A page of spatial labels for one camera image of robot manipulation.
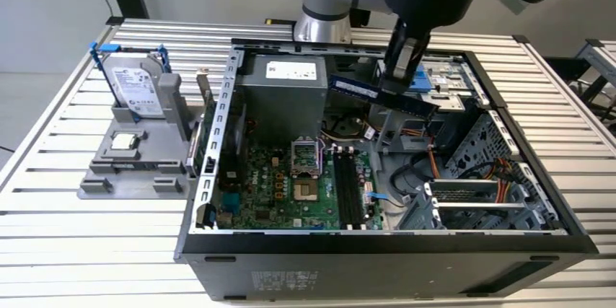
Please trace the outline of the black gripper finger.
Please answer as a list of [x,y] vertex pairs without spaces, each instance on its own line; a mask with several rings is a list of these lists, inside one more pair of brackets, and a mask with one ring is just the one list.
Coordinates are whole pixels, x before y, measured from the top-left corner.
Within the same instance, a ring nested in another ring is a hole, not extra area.
[[385,51],[384,69],[379,86],[392,93],[404,93],[413,81],[413,38],[408,36],[408,26],[397,21]]
[[421,37],[416,40],[413,45],[413,50],[409,58],[409,62],[407,64],[407,75],[409,77],[415,76],[419,64],[421,62],[421,58],[424,56],[425,50],[428,49],[428,44],[431,40],[431,32],[427,31]]

